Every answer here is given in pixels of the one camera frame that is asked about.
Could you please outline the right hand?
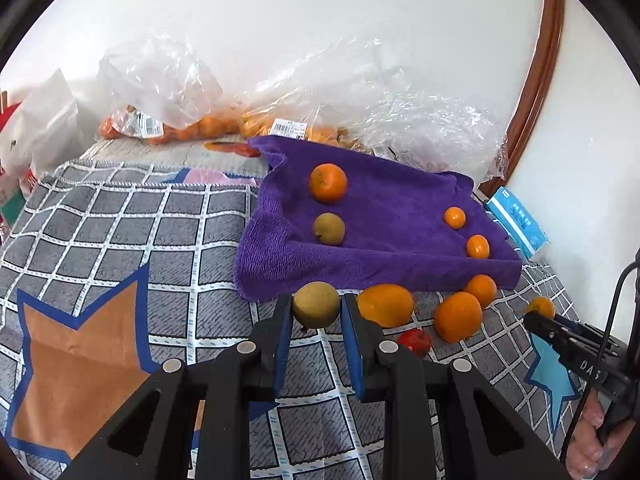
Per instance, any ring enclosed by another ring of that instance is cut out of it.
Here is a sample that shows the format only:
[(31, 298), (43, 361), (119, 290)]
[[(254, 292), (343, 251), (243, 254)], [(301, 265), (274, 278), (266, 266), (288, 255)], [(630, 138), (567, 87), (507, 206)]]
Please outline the right hand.
[(628, 420), (602, 444), (597, 430), (603, 419), (604, 411), (598, 395), (591, 391), (567, 449), (565, 467), (573, 479), (592, 478), (597, 472), (607, 470), (634, 429), (634, 422)]

